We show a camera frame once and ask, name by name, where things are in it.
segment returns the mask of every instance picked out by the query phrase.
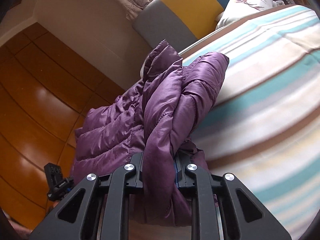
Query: wall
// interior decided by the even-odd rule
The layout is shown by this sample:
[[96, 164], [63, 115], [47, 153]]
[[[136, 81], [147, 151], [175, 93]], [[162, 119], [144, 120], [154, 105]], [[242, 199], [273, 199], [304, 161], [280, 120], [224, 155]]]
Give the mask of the wall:
[[37, 0], [22, 0], [21, 3], [10, 9], [0, 24], [0, 46], [36, 22], [33, 11]]
[[122, 88], [151, 50], [115, 0], [38, 0], [36, 20]]

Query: yellow cushion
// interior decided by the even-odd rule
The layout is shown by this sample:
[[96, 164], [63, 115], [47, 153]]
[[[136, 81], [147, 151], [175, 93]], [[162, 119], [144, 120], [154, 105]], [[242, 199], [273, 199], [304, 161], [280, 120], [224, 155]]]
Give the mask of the yellow cushion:
[[198, 38], [213, 32], [215, 18], [223, 12], [217, 0], [161, 0]]

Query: small black device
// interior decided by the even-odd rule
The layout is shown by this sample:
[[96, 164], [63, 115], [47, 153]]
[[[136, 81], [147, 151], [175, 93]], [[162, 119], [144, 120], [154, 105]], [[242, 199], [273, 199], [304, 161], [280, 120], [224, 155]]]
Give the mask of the small black device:
[[62, 200], [73, 189], [73, 178], [63, 178], [59, 165], [48, 163], [44, 166], [44, 173], [49, 186], [47, 197], [50, 201]]

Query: jacket sleeve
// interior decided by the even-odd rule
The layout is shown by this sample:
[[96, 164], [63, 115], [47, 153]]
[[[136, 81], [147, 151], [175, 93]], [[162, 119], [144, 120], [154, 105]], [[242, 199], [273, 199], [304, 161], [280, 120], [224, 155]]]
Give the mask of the jacket sleeve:
[[174, 153], [214, 106], [228, 63], [227, 56], [210, 52], [183, 67], [181, 96], [170, 133]]

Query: wooden floor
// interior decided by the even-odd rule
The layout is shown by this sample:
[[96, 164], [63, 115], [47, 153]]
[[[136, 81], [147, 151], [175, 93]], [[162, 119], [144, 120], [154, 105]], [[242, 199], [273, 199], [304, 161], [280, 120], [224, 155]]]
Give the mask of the wooden floor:
[[68, 176], [91, 108], [124, 91], [36, 23], [0, 47], [0, 206], [33, 229], [45, 216], [43, 167]]

